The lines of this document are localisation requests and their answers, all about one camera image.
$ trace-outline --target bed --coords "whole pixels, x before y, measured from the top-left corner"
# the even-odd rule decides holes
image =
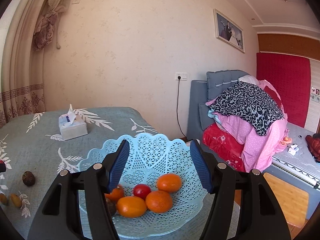
[[[213,93],[210,95],[211,98],[220,95],[225,89],[237,83],[239,77],[245,75],[248,75],[248,73],[241,70],[225,70],[211,73],[211,78],[214,79],[213,83],[216,84],[216,88],[213,91],[211,90],[211,93]],[[193,80],[190,91],[188,140],[199,139],[201,141],[204,130],[214,122],[212,118],[208,117],[209,108],[205,105],[207,101],[207,81]],[[305,141],[305,136],[312,135],[312,132],[291,123],[288,123],[287,128],[290,130],[289,136],[292,137],[293,143],[296,142],[299,145],[299,152],[292,156],[286,148],[283,152],[275,154],[271,166],[265,169],[264,172],[268,172],[309,193],[308,219],[320,201],[320,189],[317,183],[320,180],[320,165],[313,160]],[[207,146],[204,144],[201,144],[201,146],[208,152],[212,152],[219,161],[225,162]]]
[[[78,163],[87,157],[92,148],[101,148],[107,139],[118,139],[123,134],[135,136],[141,132],[156,134],[140,113],[129,107],[102,107],[75,109],[87,122],[88,135],[64,141],[60,135],[58,118],[67,110],[19,116],[0,129],[0,158],[7,164],[7,171],[0,173],[0,193],[14,193],[22,200],[21,209],[1,204],[4,213],[17,231],[27,239],[31,222],[44,195],[62,169],[78,172]],[[21,176],[31,171],[35,185],[27,187]],[[207,194],[204,205],[194,219],[205,221],[209,215],[213,195]],[[234,212],[229,229],[233,237],[237,229],[239,206]],[[84,236],[91,238],[88,218],[80,209]],[[148,239],[198,239],[203,228],[195,227],[192,220],[166,236]]]

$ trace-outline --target wooden cabinet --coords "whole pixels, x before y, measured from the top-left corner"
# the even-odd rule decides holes
[[[289,34],[258,34],[260,51],[288,53],[320,60],[319,40]]]

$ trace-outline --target red wardrobe door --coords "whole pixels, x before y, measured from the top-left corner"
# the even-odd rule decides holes
[[[265,79],[275,87],[288,115],[288,122],[304,127],[311,87],[310,60],[283,54],[257,53],[257,79]]]

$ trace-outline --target curtain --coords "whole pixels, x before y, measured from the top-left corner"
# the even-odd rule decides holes
[[[65,11],[65,0],[21,0],[6,37],[1,69],[0,128],[14,117],[45,111],[43,47],[34,51],[37,33],[53,35],[48,15]]]
[[[304,127],[311,87],[310,60],[283,54],[257,53],[257,79],[265,79],[275,87],[288,115],[288,122]]]

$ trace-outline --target pink blanket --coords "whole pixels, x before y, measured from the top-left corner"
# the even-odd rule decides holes
[[[275,88],[267,81],[260,81],[259,87],[264,89],[268,86],[276,92]],[[244,163],[245,171],[258,169],[263,171],[271,165],[272,156],[276,152],[283,151],[286,146],[279,143],[285,136],[288,135],[287,114],[284,113],[284,119],[275,121],[268,129],[265,136],[259,136],[255,129],[247,121],[239,116],[224,116],[217,112],[222,126],[237,140],[238,143],[244,145],[241,158]]]

